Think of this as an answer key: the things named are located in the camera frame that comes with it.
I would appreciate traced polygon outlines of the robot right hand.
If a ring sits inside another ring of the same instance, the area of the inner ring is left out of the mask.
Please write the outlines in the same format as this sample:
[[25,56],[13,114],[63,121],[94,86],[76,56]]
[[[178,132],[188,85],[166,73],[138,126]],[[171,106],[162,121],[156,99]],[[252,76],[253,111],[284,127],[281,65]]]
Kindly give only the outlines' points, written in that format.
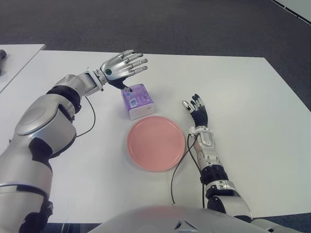
[[195,127],[207,127],[208,126],[208,116],[204,105],[198,94],[192,96],[190,103],[187,101],[182,101],[182,105],[186,111],[192,117]]

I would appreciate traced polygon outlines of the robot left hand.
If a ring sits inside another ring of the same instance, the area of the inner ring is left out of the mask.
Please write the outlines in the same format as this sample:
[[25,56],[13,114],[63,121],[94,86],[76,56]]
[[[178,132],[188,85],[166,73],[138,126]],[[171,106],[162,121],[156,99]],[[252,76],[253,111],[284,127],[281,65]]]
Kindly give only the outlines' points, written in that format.
[[142,59],[142,57],[143,53],[137,53],[134,50],[123,51],[105,61],[101,65],[100,71],[113,87],[125,92],[132,92],[132,89],[123,82],[129,77],[147,70],[145,64],[148,60]]

